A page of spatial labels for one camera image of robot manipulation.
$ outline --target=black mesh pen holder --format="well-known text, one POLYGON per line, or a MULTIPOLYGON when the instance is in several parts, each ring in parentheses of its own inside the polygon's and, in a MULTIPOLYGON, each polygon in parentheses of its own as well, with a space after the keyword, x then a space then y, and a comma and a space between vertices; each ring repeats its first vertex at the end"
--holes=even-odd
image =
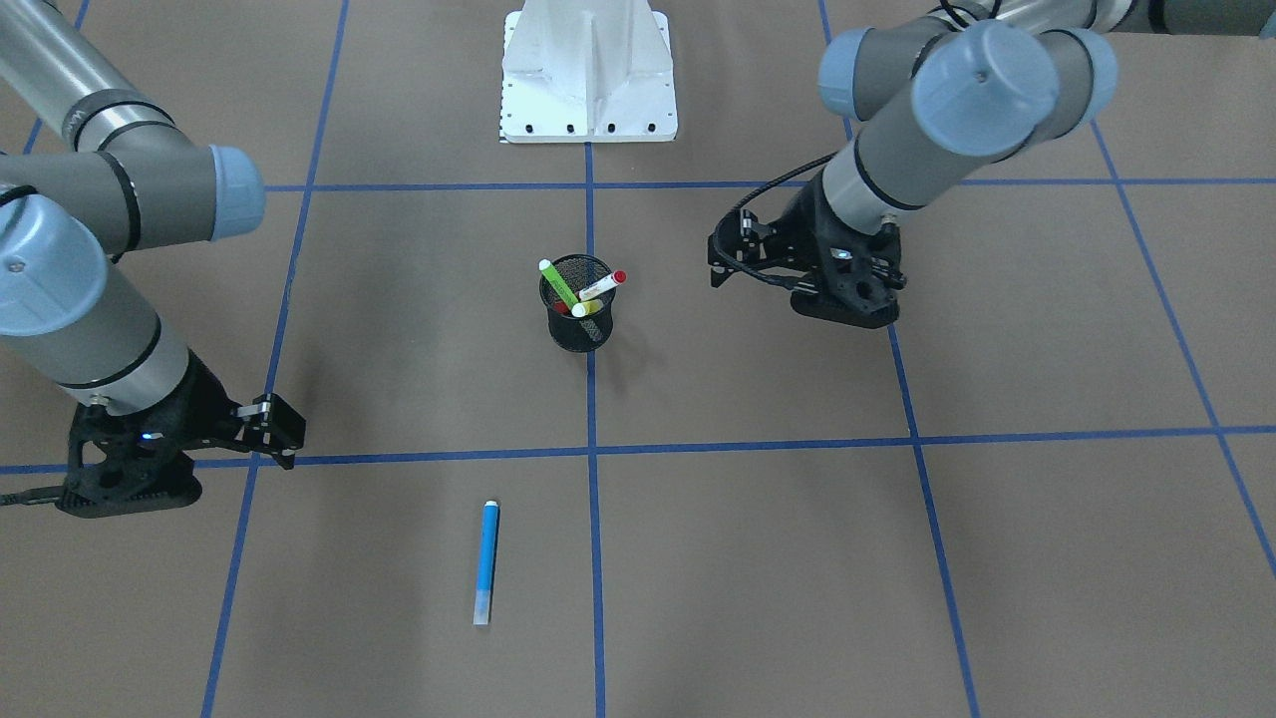
MULTIPOLYGON (((573 292, 581 289, 611 273, 611 268, 596 256, 588 254, 568 254, 554 260, 554 268, 563 274, 563 281, 573 292)), ((545 302, 545 311, 549 314, 550 335, 554 342, 568 351, 593 351, 602 346, 611 335, 611 300, 616 289, 609 289, 595 298, 602 301, 602 307, 586 316, 573 316, 572 306, 567 312, 554 307, 556 301, 563 301, 550 282, 541 277, 541 301, 545 302)))

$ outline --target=blue tape line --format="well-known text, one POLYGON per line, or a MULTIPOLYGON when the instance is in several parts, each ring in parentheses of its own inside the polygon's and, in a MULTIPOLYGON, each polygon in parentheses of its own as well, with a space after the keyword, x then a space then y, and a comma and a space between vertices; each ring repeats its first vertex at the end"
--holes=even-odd
MULTIPOLYGON (((593 143, 584 143, 584 253, 595 251, 593 221, 593 143)), ((605 613, 602 603, 602 511, 598 505, 598 403, 597 358, 586 355, 586 435, 590 462, 590 560, 593 573, 593 710, 596 718, 607 715, 607 663, 605 613)))
POLYGON ((75 29, 84 29, 84 15, 88 14, 88 4, 92 0, 84 0, 83 3, 80 3, 80 9, 78 13, 75 13, 75 20, 71 23, 75 26, 75 29))
POLYGON ((1221 427, 1220 431, 1224 435, 1229 435, 1229 436, 1230 435, 1238 435, 1238 436, 1245 436, 1245 435, 1273 435, 1273 434, 1276 434, 1276 427, 1273 427, 1273 426, 1265 426, 1265 425, 1254 425, 1254 426, 1247 426, 1247 427, 1221 427))
POLYGON ((27 474, 66 474, 66 464, 32 464, 27 467, 0 467, 0 477, 27 474))
POLYGON ((231 548, 231 564, 226 573, 226 590, 222 593, 222 612, 217 619, 213 657, 208 662, 208 682, 204 685, 204 704, 199 712, 200 718, 212 718, 213 715, 217 681, 222 675, 222 657, 226 653, 226 636, 231 626, 231 611, 235 608, 235 588, 239 585, 240 561, 244 559, 244 539, 248 537, 248 519, 253 513, 253 495, 256 491, 256 469, 258 459, 254 454, 248 468, 248 481, 244 483, 239 522, 235 524, 235 546, 231 548))
POLYGON ((346 464, 425 464, 430 462, 491 462, 501 459, 547 459, 553 457, 584 457, 583 446, 558 449, 495 449, 478 451, 422 451, 412 454, 351 454, 332 457, 297 457, 297 467, 333 467, 346 464))
POLYGON ((824 28, 824 45, 833 41, 833 28, 828 24, 828 5, 819 0, 819 23, 824 28))
POLYGON ((896 379, 900 383, 900 397, 903 402, 903 417, 909 425, 909 437, 912 440, 912 460, 917 467, 917 480, 921 483, 921 499, 926 506, 926 523, 930 525, 930 541, 935 547, 935 562, 939 566, 939 583, 944 590, 944 603, 948 607, 948 624, 953 633, 953 647, 957 649, 957 663, 961 667, 962 685, 966 687, 966 705, 971 718, 980 718, 979 695, 975 691, 975 677, 970 667, 970 654, 966 650, 966 634, 961 626, 961 612, 957 610, 957 592, 953 589, 952 573, 948 569, 948 552, 944 551, 944 537, 939 531, 939 511, 930 492, 930 472, 926 457, 919 441, 917 417, 912 408, 912 392, 909 389, 909 376, 903 370, 903 352, 900 349, 900 334, 894 324, 887 326, 891 337, 891 356, 894 358, 896 379))
POLYGON ((600 446, 600 457, 633 457, 639 454, 713 454, 726 451, 798 451, 808 449, 873 449, 883 446, 912 446, 909 437, 883 439, 828 439, 796 441, 740 441, 706 444, 638 444, 600 446))
POLYGON ((598 455, 590 454, 590 559, 593 565, 593 704, 597 718, 607 717, 607 667, 605 661, 602 604, 602 531, 598 508, 598 455))
POLYGON ((1147 264, 1147 272, 1152 277, 1152 283, 1156 286, 1156 293, 1161 297, 1161 306, 1165 309, 1165 315, 1170 320, 1170 326, 1174 329, 1174 337, 1179 342, 1179 349, 1183 351, 1183 361, 1187 362, 1188 372, 1192 375, 1192 381, 1196 384, 1197 393, 1201 395, 1201 404, 1205 407, 1206 416, 1210 418, 1210 426, 1213 427, 1219 439, 1219 449, 1222 451, 1224 459, 1228 463, 1228 471, 1231 472, 1231 480, 1236 485, 1236 491, 1240 494, 1240 502, 1245 508, 1245 514, 1249 517, 1249 523, 1254 529, 1254 536, 1258 538, 1258 546, 1263 551, 1263 556, 1267 557, 1267 568, 1271 570, 1272 578, 1276 578, 1276 555, 1272 553, 1271 542, 1267 538, 1267 529, 1263 528, 1262 518, 1258 517, 1258 511, 1254 510, 1253 500, 1249 497, 1249 488, 1245 486, 1245 480, 1240 474, 1240 469, 1236 467, 1236 462, 1231 455, 1231 446, 1228 444, 1228 432, 1222 430, 1219 423, 1219 416, 1213 409, 1213 403, 1210 400, 1210 394, 1206 392, 1205 381, 1201 379, 1201 372, 1197 370, 1196 358, 1192 357, 1192 349, 1188 347, 1187 335, 1183 333, 1183 326, 1179 324, 1178 314, 1174 311, 1174 305, 1170 302, 1170 296, 1165 291, 1165 284, 1161 282, 1161 274, 1156 269, 1156 263, 1152 260, 1152 253, 1147 246, 1147 241, 1143 237, 1143 230, 1138 226, 1138 217, 1134 216, 1134 208, 1129 201, 1129 196, 1125 194, 1125 187, 1123 186, 1120 175, 1116 173, 1116 163, 1113 162, 1111 153, 1108 150, 1108 143, 1104 140, 1104 133, 1099 129, 1097 120, 1090 120, 1090 128, 1095 133, 1095 140, 1099 143, 1099 150, 1104 156, 1104 162, 1108 163, 1108 172, 1113 176, 1113 181, 1116 185, 1116 193, 1120 196, 1122 205, 1125 208, 1125 217, 1129 219, 1129 226, 1134 231, 1134 238, 1138 241, 1138 249, 1143 254, 1143 261, 1147 264))
POLYGON ((962 186, 1002 186, 1002 185, 1048 185, 1048 186, 1068 186, 1068 185, 1109 185, 1113 184, 1110 179, 1102 177, 1072 177, 1072 179, 1040 179, 1040 177, 989 177, 989 179, 963 179, 957 182, 962 186))
POLYGON ((1276 177, 1120 177, 1120 184, 1276 184, 1276 177))
MULTIPOLYGON (((891 446, 952 446, 952 445, 998 445, 1028 444, 1051 441, 1113 441, 1141 439, 1174 439, 1193 436, 1263 436, 1276 435, 1276 426, 1254 425, 1236 427, 1171 427, 1160 430, 1108 430, 1090 432, 1026 432, 1000 435, 953 435, 877 439, 832 439, 832 440, 792 440, 792 441, 741 441, 704 444, 634 444, 597 446, 598 457, 634 457, 643 454, 716 454, 736 451, 809 451, 842 449, 882 449, 891 446)), ((426 464, 433 462, 500 462, 504 459, 553 459, 560 457, 588 457, 588 446, 560 446, 545 449, 489 449, 471 451, 421 451, 399 454, 332 454, 320 457, 297 457, 299 467, 333 467, 350 464, 426 464)), ((244 469, 249 459, 211 459, 199 460, 197 468, 204 469, 244 469)), ((23 474, 65 474, 65 464, 27 464, 0 467, 0 476, 23 474)))
POLYGON ((36 148, 36 139, 40 136, 40 128, 45 126, 45 121, 36 117, 36 121, 31 125, 31 134, 27 135, 27 144, 22 147, 23 154, 31 154, 31 150, 36 148))
POLYGON ((578 181, 485 181, 485 182, 402 182, 402 184, 314 184, 313 191, 485 191, 584 189, 578 181))
POLYGON ((1272 578, 1276 578, 1276 552, 1272 551, 1272 543, 1267 537, 1267 529, 1263 528, 1263 520, 1258 517, 1258 509, 1254 508, 1254 500, 1249 496, 1249 487, 1245 486, 1245 480, 1240 476, 1240 468, 1236 467, 1236 459, 1231 455, 1231 446, 1228 444, 1222 432, 1219 432, 1219 449, 1222 450, 1222 458, 1228 463, 1228 471, 1231 472, 1231 481, 1236 485, 1236 492, 1240 494, 1240 502, 1245 506, 1245 514, 1249 517, 1249 523, 1254 527, 1254 534, 1258 537, 1258 546, 1262 547, 1263 556, 1267 557, 1267 568, 1271 570, 1272 578))
MULTIPOLYGON (((600 181, 596 189, 757 189, 766 180, 680 180, 680 181, 600 181)), ((805 181, 789 180, 777 186, 803 186, 805 181)))
POLYGON ((292 309, 292 282, 297 275, 297 258, 301 255, 301 244, 306 233, 306 223, 310 218, 310 199, 315 184, 315 175, 319 172, 319 154, 323 149, 323 135, 328 126, 328 107, 332 103, 332 91, 337 82, 337 65, 341 62, 341 46, 346 36, 346 18, 350 13, 350 0, 342 0, 341 15, 337 18, 337 37, 333 40, 332 59, 328 64, 328 79, 324 84, 323 102, 319 105, 319 121, 315 125, 315 142, 310 148, 310 168, 306 170, 306 190, 301 194, 301 209, 297 212, 297 231, 292 237, 292 255, 288 258, 288 273, 283 281, 283 298, 279 305, 279 319, 274 330, 274 346, 271 348, 271 369, 265 376, 265 393, 274 392, 274 383, 279 370, 279 356, 283 352, 283 334, 288 324, 288 314, 292 309))
MULTIPOLYGON (((846 125, 847 135, 851 135, 850 124, 846 125)), ((1262 185, 1276 184, 1276 177, 1123 177, 1124 185, 1164 184, 1164 185, 1262 185)), ((754 189, 766 184, 755 180, 679 180, 679 181, 598 181, 593 184, 596 190, 614 189, 754 189)), ((789 180, 780 186, 801 187, 801 180, 789 180)), ((962 186, 1108 186, 1115 184, 1111 179, 1104 177, 988 177, 965 179, 962 186)), ((505 191, 505 190, 579 190, 584 189, 584 182, 457 182, 457 184, 315 184, 311 191, 505 191)), ((304 184, 268 184, 265 190, 271 193, 302 193, 304 184)))
MULTIPOLYGON (((271 366, 265 379, 265 393, 274 392, 274 380, 279 369, 279 355, 283 348, 283 333, 288 323, 288 301, 292 292, 292 279, 296 277, 297 256, 301 253, 301 238, 305 236, 306 217, 310 212, 310 191, 315 175, 319 171, 319 152, 323 147, 324 128, 328 124, 328 107, 332 102, 333 84, 337 82, 337 65, 341 61, 341 46, 346 37, 346 19, 350 15, 350 0, 341 1, 341 13, 337 17, 337 32, 332 43, 332 59, 328 64, 328 78, 324 85, 323 102, 319 105, 319 121, 315 126, 315 142, 310 152, 310 168, 306 171, 306 187, 302 193, 301 209, 297 216, 297 231, 292 240, 292 255, 288 259, 288 274, 283 283, 283 296, 279 301, 279 318, 274 329, 274 344, 271 348, 271 366)), ((240 509, 240 523, 235 531, 235 550, 231 553, 231 565, 226 576, 226 594, 222 602, 222 619, 217 626, 217 640, 213 644, 213 657, 208 667, 208 685, 204 690, 204 707, 200 718, 211 718, 213 701, 217 698, 217 681, 221 676, 222 657, 226 649, 226 631, 230 626, 231 611, 235 607, 235 588, 239 583, 240 559, 244 553, 244 541, 248 536, 248 520, 253 510, 253 494, 256 487, 256 469, 259 459, 253 455, 248 469, 248 483, 244 487, 244 504, 240 509)))
POLYGON ((986 444, 1027 444, 1046 441, 1105 441, 1122 439, 1164 439, 1213 436, 1211 427, 1182 427, 1165 430, 1108 430, 1097 432, 1027 432, 1005 435, 958 435, 917 437, 921 446, 986 445, 986 444))
POLYGON ((1120 176, 1116 173, 1116 165, 1113 162, 1111 153, 1108 150, 1108 143, 1104 142, 1102 131, 1099 129, 1099 121, 1090 120, 1090 128, 1095 133, 1095 139, 1099 142, 1099 152, 1104 156, 1104 162, 1108 165, 1108 173, 1111 175, 1113 182, 1116 187, 1116 194, 1120 196, 1122 207, 1125 209, 1125 218, 1129 219, 1129 226, 1134 231, 1134 241, 1138 242, 1138 250, 1143 255, 1143 263, 1147 265, 1147 272, 1152 277, 1152 284, 1156 286, 1156 295, 1161 298, 1161 307, 1165 309, 1165 315, 1170 320, 1170 328, 1174 330, 1174 338, 1179 342, 1179 349, 1183 352, 1183 358, 1188 365, 1188 372, 1192 375, 1192 383, 1197 388, 1197 394, 1201 395, 1201 404, 1205 406, 1205 413, 1210 418, 1210 426, 1217 429, 1219 417, 1215 414, 1213 403, 1210 402, 1210 395, 1205 390, 1205 383, 1201 380, 1201 372, 1197 370, 1196 358, 1192 357, 1192 349, 1188 348, 1188 339, 1183 334, 1183 326, 1179 325, 1178 314, 1175 314, 1174 306, 1170 304, 1170 297, 1165 292, 1165 284, 1161 282, 1161 273, 1156 269, 1156 264, 1152 261, 1152 253, 1148 250, 1147 241, 1143 238, 1143 230, 1138 226, 1138 218, 1134 217, 1134 208, 1129 203, 1125 187, 1122 186, 1120 176))

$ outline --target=black cable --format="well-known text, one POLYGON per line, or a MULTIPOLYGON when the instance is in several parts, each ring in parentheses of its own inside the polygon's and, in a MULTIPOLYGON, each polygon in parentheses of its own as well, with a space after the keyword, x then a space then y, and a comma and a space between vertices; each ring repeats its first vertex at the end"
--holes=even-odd
POLYGON ((10 186, 9 189, 5 189, 4 191, 0 191, 0 204, 8 204, 9 201, 13 201, 14 199, 20 199, 23 196, 31 196, 32 194, 37 194, 37 191, 36 191, 36 187, 31 186, 29 184, 20 184, 18 186, 10 186))
MULTIPOLYGON (((944 10, 944 13, 948 13, 948 17, 952 18, 954 23, 957 23, 957 27, 961 27, 963 29, 970 27, 970 23, 966 22, 966 18, 961 17, 961 14, 957 13, 957 8, 953 6, 952 0, 939 0, 939 6, 944 10)), ((1002 14, 1002 0, 993 0, 993 9, 988 11, 988 19, 995 20, 997 15, 999 14, 1002 14)))
MULTIPOLYGON (((790 170, 790 171, 780 175, 778 177, 768 181, 767 184, 764 184, 764 185, 754 189, 749 194, 745 194, 744 199, 740 199, 739 201, 736 201, 735 205, 731 207, 731 210, 729 210, 726 213, 726 217, 723 217, 723 219, 726 219, 726 218, 734 218, 735 221, 739 221, 740 219, 740 209, 744 209, 745 204, 748 204, 749 201, 753 201, 754 199, 757 199, 762 193, 769 191, 769 190, 780 186, 781 184, 783 184, 783 182, 794 179, 795 176, 798 176, 798 175, 800 175, 803 172, 809 172, 810 170, 814 170, 815 167, 818 167, 820 165, 826 165, 826 163, 828 163, 829 159, 832 159, 836 156, 837 156, 837 152, 831 152, 828 154, 824 154, 819 159, 812 159, 810 162, 806 162, 805 165, 803 165, 803 166, 800 166, 800 167, 798 167, 795 170, 790 170)), ((722 261, 726 263, 726 265, 731 267, 732 269, 735 269, 738 272, 744 272, 744 273, 749 274, 750 277, 753 277, 753 278, 755 278, 758 281, 769 283, 772 286, 781 286, 781 287, 787 288, 790 291, 792 291, 794 286, 796 286, 799 277, 781 277, 781 275, 776 275, 776 274, 768 274, 768 273, 764 273, 764 272, 759 272, 758 269, 754 269, 753 267, 750 267, 750 265, 745 264, 744 261, 738 260, 735 256, 731 256, 730 254, 727 254, 726 250, 722 249, 722 245, 718 242, 718 235, 717 235, 717 230, 716 228, 713 230, 713 240, 712 241, 713 241, 713 251, 717 253, 717 255, 722 259, 722 261)))
POLYGON ((954 23, 957 23, 957 27, 962 29, 970 27, 970 23, 966 22, 966 18, 957 14, 957 9, 953 8, 953 4, 949 0, 939 0, 939 6, 943 8, 946 13, 948 13, 948 17, 952 18, 954 23))

